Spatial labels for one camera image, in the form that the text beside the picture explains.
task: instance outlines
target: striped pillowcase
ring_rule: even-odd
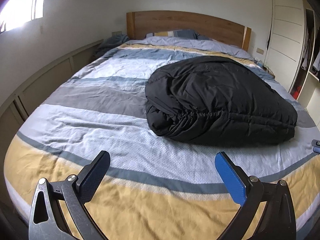
[[[178,37],[178,38],[196,40],[198,33],[196,33],[194,30],[175,30],[175,31],[168,31],[168,32],[148,33],[146,35],[146,38],[149,38],[152,36]]]

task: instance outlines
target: hanging clothes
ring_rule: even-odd
[[[313,66],[317,71],[320,70],[320,51],[318,53],[318,56],[316,57],[316,60],[313,63]]]
[[[315,51],[320,51],[320,31],[317,32],[317,37],[315,41]]]
[[[301,65],[301,68],[303,68],[304,70],[307,70],[307,68],[308,68],[309,49],[310,49],[310,39],[309,39],[309,30],[307,28],[306,44],[304,46],[304,50],[303,50],[303,54],[302,54],[302,65]]]

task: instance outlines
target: yellow stripe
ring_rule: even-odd
[[[77,174],[79,165],[33,148],[17,136],[5,158],[4,172],[18,194],[28,204],[41,177],[63,180]],[[284,179],[292,194],[296,218],[302,215],[320,191],[320,156],[290,173]],[[216,239],[235,215],[239,205],[232,199],[185,199],[170,192],[120,184],[107,177],[86,207],[109,239]],[[258,209],[245,239],[250,237],[262,214]],[[77,231],[67,216],[72,232]]]
[[[225,57],[233,59],[234,61],[247,66],[256,66],[255,63],[248,59],[242,59],[233,57],[228,54],[224,54],[217,51],[207,51],[207,50],[200,50],[200,49],[190,49],[190,48],[184,48],[184,47],[178,47],[178,46],[161,46],[161,45],[145,45],[145,44],[122,44],[118,47],[118,49],[168,49],[168,50],[180,50],[184,52],[193,52],[193,53],[199,53],[206,56],[218,56],[218,57]]]
[[[155,33],[155,36],[168,36],[168,32],[158,32]]]

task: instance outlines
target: wooden headboard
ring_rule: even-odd
[[[192,29],[217,41],[248,51],[251,29],[221,18],[180,11],[141,11],[127,13],[127,35],[142,40],[147,33]]]

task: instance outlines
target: bed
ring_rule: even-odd
[[[144,39],[149,32],[186,28],[216,41]],[[303,107],[246,53],[251,29],[207,15],[148,11],[128,13],[127,32],[132,40],[62,84],[12,140],[4,175],[21,217],[28,221],[41,177],[64,180],[106,150],[110,169],[86,207],[109,239],[216,239],[239,208],[214,167],[216,153],[224,151],[248,175],[288,182],[297,239],[302,240],[320,216],[320,156],[311,147],[320,132]],[[294,138],[274,146],[219,148],[157,137],[146,121],[148,77],[163,65],[203,55],[241,63],[290,102],[298,113]],[[263,208],[262,203],[246,238]],[[67,208],[62,209],[79,237]]]

